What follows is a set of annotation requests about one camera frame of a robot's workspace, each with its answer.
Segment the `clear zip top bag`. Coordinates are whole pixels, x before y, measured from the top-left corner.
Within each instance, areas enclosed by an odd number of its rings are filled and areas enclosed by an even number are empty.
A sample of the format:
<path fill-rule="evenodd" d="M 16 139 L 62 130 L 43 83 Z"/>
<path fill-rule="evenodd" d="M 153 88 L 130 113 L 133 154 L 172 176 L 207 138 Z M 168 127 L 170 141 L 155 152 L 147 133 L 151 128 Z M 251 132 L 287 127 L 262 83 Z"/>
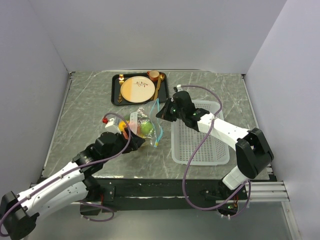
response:
<path fill-rule="evenodd" d="M 135 111 L 131 110 L 124 116 L 124 119 L 130 126 L 131 131 L 145 139 L 144 145 L 150 145 L 157 148 L 163 136 L 164 130 L 156 114 L 160 111 L 159 100 L 152 100 Z"/>

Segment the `yellow apple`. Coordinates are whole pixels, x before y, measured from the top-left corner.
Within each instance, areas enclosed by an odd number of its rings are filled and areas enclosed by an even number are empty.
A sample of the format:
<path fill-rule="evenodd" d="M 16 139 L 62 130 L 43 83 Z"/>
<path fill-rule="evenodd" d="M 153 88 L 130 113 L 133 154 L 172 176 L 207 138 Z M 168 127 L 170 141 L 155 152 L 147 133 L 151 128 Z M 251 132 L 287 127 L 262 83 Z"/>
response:
<path fill-rule="evenodd" d="M 121 132 L 123 132 L 126 128 L 127 128 L 127 124 L 124 122 L 124 121 L 121 121 L 119 124 L 118 124 L 118 128 Z"/>

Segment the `green cabbage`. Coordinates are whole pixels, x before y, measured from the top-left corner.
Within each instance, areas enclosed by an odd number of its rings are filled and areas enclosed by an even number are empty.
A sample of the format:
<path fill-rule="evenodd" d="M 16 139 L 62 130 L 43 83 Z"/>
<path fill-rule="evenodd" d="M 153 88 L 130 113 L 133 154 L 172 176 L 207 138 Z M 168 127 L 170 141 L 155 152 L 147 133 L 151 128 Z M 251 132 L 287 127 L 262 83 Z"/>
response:
<path fill-rule="evenodd" d="M 153 124 L 150 121 L 142 122 L 140 125 L 140 133 L 143 135 L 148 135 L 153 128 Z"/>

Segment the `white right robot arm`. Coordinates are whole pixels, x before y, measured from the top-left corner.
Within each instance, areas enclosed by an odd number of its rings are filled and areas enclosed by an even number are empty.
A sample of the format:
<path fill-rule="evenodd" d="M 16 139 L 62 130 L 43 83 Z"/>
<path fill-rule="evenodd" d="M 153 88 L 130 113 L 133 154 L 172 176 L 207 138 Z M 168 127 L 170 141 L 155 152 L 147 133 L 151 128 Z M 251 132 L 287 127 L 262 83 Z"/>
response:
<path fill-rule="evenodd" d="M 206 139 L 212 136 L 235 151 L 236 166 L 225 175 L 223 184 L 218 188 L 219 195 L 224 199 L 232 198 L 237 187 L 255 179 L 274 159 L 268 141 L 259 128 L 241 128 L 206 109 L 195 107 L 187 91 L 178 91 L 168 98 L 156 117 L 169 122 L 181 120 L 186 127 L 204 133 Z"/>

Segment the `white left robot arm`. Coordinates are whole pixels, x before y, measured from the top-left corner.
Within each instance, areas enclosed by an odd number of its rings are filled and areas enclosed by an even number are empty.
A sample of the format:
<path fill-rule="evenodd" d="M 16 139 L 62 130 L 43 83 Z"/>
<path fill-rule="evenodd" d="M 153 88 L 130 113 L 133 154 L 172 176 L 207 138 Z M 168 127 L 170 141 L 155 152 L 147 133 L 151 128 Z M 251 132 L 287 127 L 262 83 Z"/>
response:
<path fill-rule="evenodd" d="M 38 219 L 70 203 L 95 200 L 100 185 L 93 174 L 101 170 L 105 162 L 136 151 L 144 143 L 145 140 L 134 133 L 125 136 L 104 132 L 54 175 L 18 194 L 6 193 L 0 203 L 0 226 L 6 230 L 1 237 L 21 240 L 35 229 Z"/>

